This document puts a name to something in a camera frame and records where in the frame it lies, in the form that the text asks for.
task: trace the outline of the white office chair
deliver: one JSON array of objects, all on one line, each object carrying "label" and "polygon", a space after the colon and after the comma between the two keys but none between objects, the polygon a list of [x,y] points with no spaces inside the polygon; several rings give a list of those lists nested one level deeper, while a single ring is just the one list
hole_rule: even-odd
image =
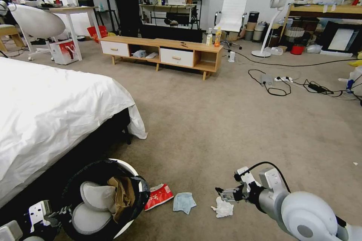
[{"label": "white office chair", "polygon": [[34,53],[28,55],[28,60],[32,60],[32,56],[35,55],[52,53],[48,38],[53,38],[57,41],[55,37],[64,32],[65,24],[61,18],[42,9],[25,5],[10,4],[8,8],[24,36],[29,34],[34,38],[45,39],[48,49],[37,48]]},{"label": "white office chair", "polygon": [[[220,27],[221,30],[226,32],[226,37],[224,41],[221,41],[220,44],[226,44],[230,48],[231,44],[237,45],[228,40],[230,32],[240,33],[241,29],[244,26],[245,19],[245,7],[247,0],[224,0],[222,5],[222,10],[215,13],[214,18],[214,29]],[[216,19],[218,14],[221,14],[221,18],[218,24],[216,24]]]}]

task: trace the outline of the red bag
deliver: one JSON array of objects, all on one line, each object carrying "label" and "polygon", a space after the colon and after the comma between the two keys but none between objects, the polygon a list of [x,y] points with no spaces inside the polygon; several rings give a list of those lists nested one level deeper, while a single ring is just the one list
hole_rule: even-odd
[{"label": "red bag", "polygon": [[150,198],[144,207],[145,211],[152,209],[160,204],[167,202],[173,198],[173,194],[167,184],[159,184],[150,189]]},{"label": "red bag", "polygon": [[[99,43],[97,32],[95,31],[95,26],[91,26],[91,27],[89,27],[87,29],[88,29],[88,32],[89,32],[90,36],[93,38],[93,40],[96,43]],[[108,36],[108,31],[107,31],[107,28],[105,26],[99,26],[99,32],[101,33],[102,38]]]}]

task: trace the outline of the white desk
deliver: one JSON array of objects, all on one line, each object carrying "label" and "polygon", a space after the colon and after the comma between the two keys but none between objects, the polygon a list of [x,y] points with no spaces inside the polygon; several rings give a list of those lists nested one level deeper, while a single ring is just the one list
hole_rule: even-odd
[{"label": "white desk", "polygon": [[[74,31],[74,25],[73,25],[73,22],[72,22],[71,14],[85,13],[85,12],[88,13],[88,16],[90,16],[92,18],[91,24],[93,23],[93,26],[95,26],[95,31],[97,32],[98,39],[101,40],[101,38],[102,38],[101,33],[99,31],[97,20],[95,18],[94,12],[93,12],[93,9],[95,9],[95,8],[96,7],[82,6],[82,7],[49,8],[48,10],[45,9],[45,11],[49,11],[49,12],[54,13],[54,14],[65,14],[66,15],[68,23],[69,23],[69,25],[71,27],[72,39],[73,39],[73,42],[74,42],[75,51],[76,51],[76,53],[78,55],[78,60],[83,60],[83,58],[82,58],[82,55],[80,53],[80,48],[79,48],[79,44],[78,44],[78,40],[77,40],[77,35],[75,34],[75,31]],[[27,33],[24,33],[24,32],[23,32],[23,35],[24,35],[24,39],[25,39],[25,41],[26,41],[26,43],[28,45],[29,51],[35,52],[36,50],[34,50],[33,45],[30,43],[29,35]]]}]

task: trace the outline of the black garbage bag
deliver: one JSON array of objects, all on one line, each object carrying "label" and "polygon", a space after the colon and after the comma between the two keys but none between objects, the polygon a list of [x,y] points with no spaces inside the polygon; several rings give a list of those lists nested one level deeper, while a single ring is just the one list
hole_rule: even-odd
[{"label": "black garbage bag", "polygon": [[[80,194],[80,185],[83,182],[89,181],[101,186],[106,186],[108,185],[107,181],[111,177],[122,176],[129,177],[131,179],[132,187],[135,192],[135,202],[133,206],[123,212],[118,223],[111,219],[101,230],[91,235],[84,235],[76,231],[72,224],[71,213],[62,215],[62,227],[70,238],[75,241],[112,240],[129,221],[134,220],[140,214],[150,197],[150,189],[147,182],[141,176],[133,176],[117,161],[110,159],[91,163],[76,173],[64,188],[62,204],[63,206],[70,206],[71,211],[73,211],[80,203],[83,202]],[[143,191],[139,190],[139,182],[142,183]]]}]

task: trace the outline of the black pants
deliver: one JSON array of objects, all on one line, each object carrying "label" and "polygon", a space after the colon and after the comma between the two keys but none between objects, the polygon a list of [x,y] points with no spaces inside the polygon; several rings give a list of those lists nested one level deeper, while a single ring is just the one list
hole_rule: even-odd
[{"label": "black pants", "polygon": [[140,28],[140,7],[138,0],[116,0],[120,17],[121,36],[137,37]]}]

